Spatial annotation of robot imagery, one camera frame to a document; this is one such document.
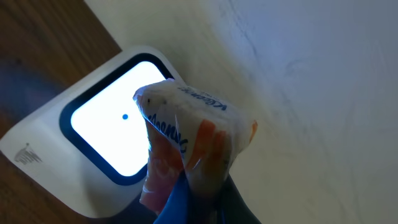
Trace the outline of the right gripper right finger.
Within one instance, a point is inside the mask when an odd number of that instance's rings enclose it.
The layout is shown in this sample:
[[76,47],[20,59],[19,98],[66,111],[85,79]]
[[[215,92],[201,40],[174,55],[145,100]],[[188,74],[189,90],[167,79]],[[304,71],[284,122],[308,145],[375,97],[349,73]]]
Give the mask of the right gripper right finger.
[[217,224],[261,224],[244,202],[230,175],[219,194],[216,213]]

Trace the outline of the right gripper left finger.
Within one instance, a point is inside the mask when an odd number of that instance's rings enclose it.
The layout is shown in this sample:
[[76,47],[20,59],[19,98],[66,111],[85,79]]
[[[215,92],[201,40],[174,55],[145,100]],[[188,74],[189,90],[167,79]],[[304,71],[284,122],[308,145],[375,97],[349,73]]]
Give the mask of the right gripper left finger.
[[182,171],[154,224],[187,224],[190,211],[190,188]]

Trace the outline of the orange Kleenex tissue pack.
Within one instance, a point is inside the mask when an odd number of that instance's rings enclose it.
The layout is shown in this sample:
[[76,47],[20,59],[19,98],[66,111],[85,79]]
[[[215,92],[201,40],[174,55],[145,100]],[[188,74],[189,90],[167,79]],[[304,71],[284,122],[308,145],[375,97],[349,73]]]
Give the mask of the orange Kleenex tissue pack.
[[194,195],[214,197],[258,127],[232,104],[173,79],[143,86],[133,99],[150,144],[140,202],[156,214],[181,172]]

